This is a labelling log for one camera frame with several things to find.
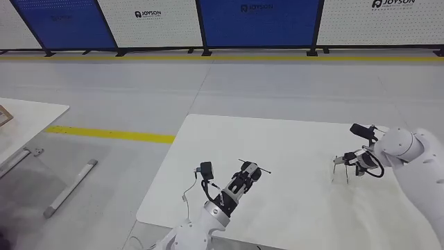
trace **gray floor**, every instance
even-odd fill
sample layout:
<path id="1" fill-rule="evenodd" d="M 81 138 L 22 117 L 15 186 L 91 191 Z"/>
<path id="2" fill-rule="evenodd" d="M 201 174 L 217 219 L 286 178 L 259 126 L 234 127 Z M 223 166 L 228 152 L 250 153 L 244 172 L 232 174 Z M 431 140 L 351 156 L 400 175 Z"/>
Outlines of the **gray floor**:
<path id="1" fill-rule="evenodd" d="M 253 52 L 288 54 L 215 56 Z M 433 56 L 412 50 L 335 56 L 362 54 Z M 443 62 L 0 61 L 0 97 L 70 105 L 58 125 L 172 135 L 197 113 L 423 127 L 444 141 L 443 79 Z M 33 144 L 45 148 L 43 163 L 27 158 L 0 181 L 0 225 L 16 249 L 139 249 L 131 235 L 147 248 L 168 231 L 137 223 L 135 214 L 169 145 L 48 133 Z M 43 219 L 90 158 L 98 167 L 53 218 Z"/>

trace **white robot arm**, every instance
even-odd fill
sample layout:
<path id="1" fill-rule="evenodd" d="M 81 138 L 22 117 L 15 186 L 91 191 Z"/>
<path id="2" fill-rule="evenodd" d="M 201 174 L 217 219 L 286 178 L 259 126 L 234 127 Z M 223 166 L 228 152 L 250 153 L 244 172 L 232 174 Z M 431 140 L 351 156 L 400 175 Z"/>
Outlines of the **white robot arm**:
<path id="1" fill-rule="evenodd" d="M 375 129 L 375 126 L 365 128 L 354 124 L 350 130 L 369 140 L 370 145 L 363 146 L 360 152 L 346 153 L 337 158 L 335 164 L 356 166 L 357 175 L 371 174 L 368 170 L 381 167 L 381 164 L 392 167 L 402 191 L 432 225 L 444 249 L 444 151 L 441 143 L 421 128 L 415 133 L 392 128 L 378 141 Z M 380 169 L 379 176 L 371 175 L 382 176 L 384 168 Z"/>
<path id="2" fill-rule="evenodd" d="M 231 213 L 237 207 L 242 195 L 247 193 L 253 183 L 262 175 L 261 168 L 253 162 L 244 162 L 241 171 L 234 174 L 228 185 L 221 193 L 212 199 L 208 193 L 208 185 L 213 185 L 212 166 L 210 162 L 203 162 L 197 169 L 202 174 L 202 188 L 208 201 L 203 206 L 200 217 L 196 221 L 186 219 L 179 226 L 172 229 L 166 237 L 153 245 L 154 250 L 211 250 L 212 233 L 216 230 L 224 231 L 230 223 Z"/>

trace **perforated panel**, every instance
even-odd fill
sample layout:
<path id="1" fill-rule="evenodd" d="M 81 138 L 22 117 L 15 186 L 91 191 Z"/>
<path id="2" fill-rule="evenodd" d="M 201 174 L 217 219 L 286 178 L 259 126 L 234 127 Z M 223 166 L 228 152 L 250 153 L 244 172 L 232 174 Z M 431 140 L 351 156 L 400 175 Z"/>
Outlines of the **perforated panel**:
<path id="1" fill-rule="evenodd" d="M 318 44 L 444 44 L 444 0 L 325 0 Z"/>
<path id="2" fill-rule="evenodd" d="M 0 49 L 41 49 L 9 0 L 0 0 Z"/>
<path id="3" fill-rule="evenodd" d="M 111 49 L 94 0 L 14 0 L 48 49 Z"/>
<path id="4" fill-rule="evenodd" d="M 119 47 L 201 47 L 195 0 L 98 0 Z"/>
<path id="5" fill-rule="evenodd" d="M 319 0 L 200 0 L 207 43 L 217 46 L 307 46 Z"/>

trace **yellow stripe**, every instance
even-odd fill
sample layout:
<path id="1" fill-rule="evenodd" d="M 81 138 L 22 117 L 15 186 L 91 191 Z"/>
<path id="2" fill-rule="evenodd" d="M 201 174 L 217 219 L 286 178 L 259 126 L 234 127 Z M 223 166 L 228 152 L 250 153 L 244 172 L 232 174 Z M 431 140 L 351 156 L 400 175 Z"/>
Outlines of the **yellow stripe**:
<path id="1" fill-rule="evenodd" d="M 442 57 L 406 57 L 406 56 L 387 56 L 387 57 L 369 57 L 369 56 L 132 56 L 128 54 L 123 57 L 114 56 L 62 56 L 54 55 L 52 57 L 43 56 L 0 56 L 0 60 L 68 60 L 68 61 L 91 61 L 91 60 L 233 60 L 233 61 L 371 61 L 371 62 L 443 62 Z"/>
<path id="2" fill-rule="evenodd" d="M 154 133 L 133 133 L 128 131 L 110 131 L 106 129 L 94 128 L 74 128 L 71 126 L 50 126 L 47 133 L 61 133 L 69 135 L 88 136 L 96 138 L 110 138 L 122 140 L 145 141 L 154 143 L 172 144 L 174 135 L 162 135 Z"/>

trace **white table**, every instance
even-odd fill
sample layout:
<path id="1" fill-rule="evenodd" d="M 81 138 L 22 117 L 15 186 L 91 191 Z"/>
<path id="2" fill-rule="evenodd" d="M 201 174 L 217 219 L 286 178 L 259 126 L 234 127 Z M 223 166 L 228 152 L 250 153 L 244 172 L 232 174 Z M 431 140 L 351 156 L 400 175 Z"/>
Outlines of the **white table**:
<path id="1" fill-rule="evenodd" d="M 0 105 L 14 116 L 14 119 L 0 127 L 1 178 L 30 153 L 34 156 L 41 154 L 42 149 L 28 149 L 26 145 L 38 133 L 62 116 L 69 109 L 69 106 L 4 98 L 0 98 Z M 96 160 L 88 162 L 74 183 L 67 187 L 45 210 L 44 216 L 46 218 L 52 216 L 96 163 Z"/>
<path id="2" fill-rule="evenodd" d="M 357 178 L 349 169 L 350 185 L 336 182 L 338 176 L 332 183 L 333 157 L 366 143 L 350 126 L 189 115 L 137 221 L 174 227 L 187 216 L 181 196 L 194 181 L 193 169 L 211 161 L 215 183 L 225 187 L 239 171 L 240 158 L 272 174 L 262 174 L 241 198 L 226 232 L 215 236 L 281 249 L 441 249 L 390 169 L 382 179 Z M 193 220 L 206 197 L 196 185 L 187 198 Z"/>

